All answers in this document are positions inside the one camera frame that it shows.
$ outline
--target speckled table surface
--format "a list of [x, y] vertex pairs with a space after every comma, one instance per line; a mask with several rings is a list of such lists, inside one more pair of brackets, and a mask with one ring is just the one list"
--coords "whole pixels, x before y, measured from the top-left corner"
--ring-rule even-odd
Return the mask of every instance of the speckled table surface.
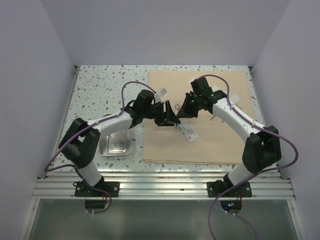
[[[120, 92], [128, 81], [148, 83], [149, 71], [221, 71], [246, 72], [253, 112], [256, 119], [263, 123], [262, 113], [247, 66], [227, 65], [82, 65], [75, 83], [70, 106], [65, 119], [62, 136], [75, 118], [84, 120], [98, 119], [107, 113], [115, 113], [121, 108]], [[124, 91], [126, 101], [135, 99], [144, 87], [131, 84]], [[132, 149], [128, 156], [101, 156], [96, 151], [94, 162], [100, 171], [115, 172], [229, 172], [234, 165], [195, 165], [195, 164], [161, 164], [147, 163], [142, 159], [144, 144], [144, 124], [132, 129]], [[68, 163], [60, 154], [54, 166]]]

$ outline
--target black mounting base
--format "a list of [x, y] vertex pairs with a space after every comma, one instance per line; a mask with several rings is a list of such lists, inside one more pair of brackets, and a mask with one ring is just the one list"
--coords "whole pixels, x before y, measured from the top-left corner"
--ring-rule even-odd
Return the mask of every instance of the black mounting base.
[[[206, 190], [208, 191], [209, 198], [215, 198], [221, 193], [221, 192], [215, 191], [214, 183], [215, 183], [214, 181], [209, 181], [206, 183]], [[236, 189], [226, 193], [225, 195], [222, 196], [222, 198], [237, 198], [240, 196], [241, 193], [243, 198], [252, 197], [252, 192], [251, 192], [251, 187], [249, 182], [246, 182], [242, 186], [237, 187]]]
[[[73, 183], [75, 186], [75, 197], [94, 198], [105, 197], [100, 191], [95, 191], [89, 188], [83, 181], [77, 181]], [[118, 181], [104, 181], [99, 183], [99, 189], [108, 192], [112, 198], [116, 198], [119, 195], [120, 183]]]

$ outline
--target white wall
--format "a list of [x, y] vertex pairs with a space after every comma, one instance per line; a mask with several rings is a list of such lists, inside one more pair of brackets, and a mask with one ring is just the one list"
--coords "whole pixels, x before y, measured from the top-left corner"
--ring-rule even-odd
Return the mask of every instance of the white wall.
[[[320, 1], [292, 0], [253, 68], [267, 123], [292, 139], [300, 152], [291, 178], [304, 227], [319, 239], [320, 208]], [[283, 147], [282, 164], [293, 159]]]
[[73, 79], [40, 0], [0, 2], [0, 239], [19, 237]]
[[42, 0], [75, 65], [253, 66], [290, 0]]

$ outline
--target beige mat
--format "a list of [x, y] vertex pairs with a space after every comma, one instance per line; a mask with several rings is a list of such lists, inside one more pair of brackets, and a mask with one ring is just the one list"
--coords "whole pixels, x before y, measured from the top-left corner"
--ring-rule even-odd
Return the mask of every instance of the beige mat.
[[[245, 72], [214, 71], [150, 71], [149, 85], [154, 90], [165, 88], [163, 101], [170, 100], [174, 113], [175, 106], [182, 106], [186, 92], [192, 90], [190, 80], [204, 74], [215, 74], [227, 80], [230, 96], [241, 99], [237, 105], [250, 117], [255, 118], [250, 100]], [[212, 88], [226, 93], [225, 84], [213, 77], [207, 77]], [[199, 111], [198, 118], [180, 119], [189, 122], [199, 138], [189, 142], [174, 127], [156, 126], [153, 120], [146, 120], [143, 159], [154, 163], [178, 164], [239, 164], [242, 163], [244, 142], [225, 122], [218, 117], [212, 119], [208, 111]]]

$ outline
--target bimanual robot arm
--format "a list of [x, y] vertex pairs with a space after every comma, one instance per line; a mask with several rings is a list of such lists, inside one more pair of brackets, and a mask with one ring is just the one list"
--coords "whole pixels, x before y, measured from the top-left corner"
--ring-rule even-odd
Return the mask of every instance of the bimanual robot arm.
[[[177, 117], [196, 118], [198, 111], [209, 111], [224, 120], [245, 142], [242, 163], [226, 174], [223, 181], [218, 180], [213, 184], [213, 190], [216, 193], [224, 192], [281, 159], [279, 138], [258, 129], [266, 129], [278, 134], [278, 130], [274, 126], [265, 127], [253, 120], [235, 104], [228, 101], [227, 95], [223, 91], [213, 92], [205, 77], [194, 80], [191, 82], [191, 86], [193, 91], [186, 93]], [[247, 121], [236, 114], [233, 108]]]
[[166, 92], [165, 89], [156, 93], [142, 90], [136, 100], [127, 104], [118, 114], [90, 121], [84, 121], [81, 118], [75, 119], [62, 138], [59, 148], [79, 131], [84, 128], [88, 128], [88, 130], [80, 134], [80, 137], [84, 138], [82, 141], [78, 137], [75, 138], [62, 150], [62, 154], [73, 162], [78, 173], [90, 186], [96, 189], [105, 189], [104, 178], [93, 162], [99, 140], [120, 130], [133, 128], [143, 119], [153, 119], [158, 126], [180, 124], [170, 102], [161, 101], [161, 96]]

